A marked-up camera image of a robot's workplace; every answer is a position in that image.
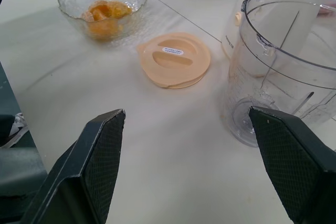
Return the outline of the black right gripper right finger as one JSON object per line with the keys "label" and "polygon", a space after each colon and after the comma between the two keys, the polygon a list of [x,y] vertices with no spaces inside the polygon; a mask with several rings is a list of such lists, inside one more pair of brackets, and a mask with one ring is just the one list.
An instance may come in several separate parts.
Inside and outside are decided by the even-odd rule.
{"label": "black right gripper right finger", "polygon": [[293,223],[335,223],[335,151],[298,117],[249,109],[259,151]]}

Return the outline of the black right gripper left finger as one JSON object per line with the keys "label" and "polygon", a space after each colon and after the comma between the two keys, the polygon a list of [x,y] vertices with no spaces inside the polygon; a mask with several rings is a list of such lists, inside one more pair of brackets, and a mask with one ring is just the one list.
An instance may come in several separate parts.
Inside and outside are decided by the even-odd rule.
{"label": "black right gripper left finger", "polygon": [[106,223],[117,181],[123,109],[89,121],[57,159],[21,223]]}

